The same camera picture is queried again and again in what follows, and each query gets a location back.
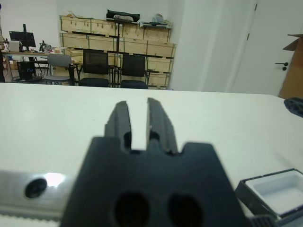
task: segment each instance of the table surface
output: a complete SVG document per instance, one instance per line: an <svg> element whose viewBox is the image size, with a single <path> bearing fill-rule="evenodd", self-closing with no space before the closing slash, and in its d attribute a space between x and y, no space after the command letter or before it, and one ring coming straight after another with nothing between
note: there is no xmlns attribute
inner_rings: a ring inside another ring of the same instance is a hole
<svg viewBox="0 0 303 227"><path fill-rule="evenodd" d="M4 55L28 55L29 57L31 55L41 55L41 56L48 56L52 53L39 53L39 52L36 52L36 53L32 53L32 52L8 52L8 51L2 51L2 53Z"/></svg>
<svg viewBox="0 0 303 227"><path fill-rule="evenodd" d="M2 170L76 175L91 139L104 135L123 100L132 148L145 149L152 97L171 119L179 150L189 141L213 144L234 189L241 179L303 171L303 119L274 96L7 83L0 84L0 97Z"/></svg>

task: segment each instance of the stacked wooden crates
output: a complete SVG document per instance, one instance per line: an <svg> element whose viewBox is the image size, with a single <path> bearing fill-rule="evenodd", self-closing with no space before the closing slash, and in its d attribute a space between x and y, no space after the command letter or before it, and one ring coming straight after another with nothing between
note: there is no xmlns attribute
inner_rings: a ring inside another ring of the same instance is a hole
<svg viewBox="0 0 303 227"><path fill-rule="evenodd" d="M66 32L60 33L61 46L77 61L83 61L82 49L108 52L109 65L117 67L122 66L123 54L144 55L146 70L152 71L149 86L168 86L176 51L176 45L169 43L170 29L66 16L60 16L60 23Z"/></svg>

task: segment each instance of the computer tower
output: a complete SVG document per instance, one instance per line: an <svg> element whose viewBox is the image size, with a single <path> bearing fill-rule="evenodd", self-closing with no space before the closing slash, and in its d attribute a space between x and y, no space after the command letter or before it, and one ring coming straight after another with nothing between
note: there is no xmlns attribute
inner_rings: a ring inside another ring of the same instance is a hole
<svg viewBox="0 0 303 227"><path fill-rule="evenodd" d="M20 79L30 80L36 75L35 63L28 61L19 61L18 71Z"/></svg>

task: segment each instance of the door handle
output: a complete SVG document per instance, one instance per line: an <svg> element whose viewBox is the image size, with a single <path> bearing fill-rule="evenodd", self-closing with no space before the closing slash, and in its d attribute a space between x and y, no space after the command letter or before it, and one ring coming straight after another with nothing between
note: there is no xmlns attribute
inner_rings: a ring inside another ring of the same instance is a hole
<svg viewBox="0 0 303 227"><path fill-rule="evenodd" d="M285 62L285 63L276 63L276 65L284 65L284 66L288 66L288 62Z"/></svg>

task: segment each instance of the computer monitor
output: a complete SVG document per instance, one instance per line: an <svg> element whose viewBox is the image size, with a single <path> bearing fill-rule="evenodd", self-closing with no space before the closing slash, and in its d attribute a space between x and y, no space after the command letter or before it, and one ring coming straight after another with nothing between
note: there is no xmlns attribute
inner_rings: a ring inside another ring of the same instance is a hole
<svg viewBox="0 0 303 227"><path fill-rule="evenodd" d="M9 32L9 36L11 41L20 41L23 46L31 46L36 47L34 34L31 32Z"/></svg>

